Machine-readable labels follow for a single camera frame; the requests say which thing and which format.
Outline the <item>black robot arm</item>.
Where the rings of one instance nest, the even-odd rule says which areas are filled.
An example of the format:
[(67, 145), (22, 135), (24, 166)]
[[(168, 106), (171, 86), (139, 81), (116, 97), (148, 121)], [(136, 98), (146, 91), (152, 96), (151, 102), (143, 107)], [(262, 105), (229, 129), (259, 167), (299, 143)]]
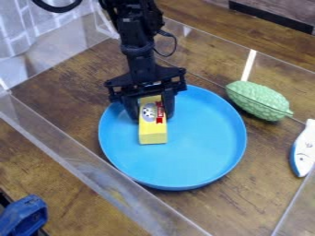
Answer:
[(110, 101), (119, 101), (136, 122), (139, 99), (160, 95), (166, 118), (175, 113), (175, 96), (187, 90), (186, 69), (164, 67), (155, 62), (156, 34), (176, 37), (162, 30), (163, 12), (154, 0), (100, 0), (120, 36), (120, 51), (127, 56), (130, 72), (104, 82)]

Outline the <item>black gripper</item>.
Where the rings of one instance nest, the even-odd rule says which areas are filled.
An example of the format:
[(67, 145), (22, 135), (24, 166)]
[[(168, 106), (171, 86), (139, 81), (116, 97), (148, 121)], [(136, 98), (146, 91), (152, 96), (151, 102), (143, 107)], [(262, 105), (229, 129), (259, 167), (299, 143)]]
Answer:
[[(138, 123), (139, 102), (135, 97), (162, 93), (167, 88), (175, 89), (175, 92), (186, 90), (186, 69), (158, 65), (151, 48), (131, 48), (122, 45), (120, 50), (127, 56), (130, 72), (107, 80), (104, 86), (108, 89), (110, 100), (123, 101), (130, 118)], [(175, 112), (175, 94), (172, 89), (166, 90), (162, 94), (167, 119), (172, 118)]]

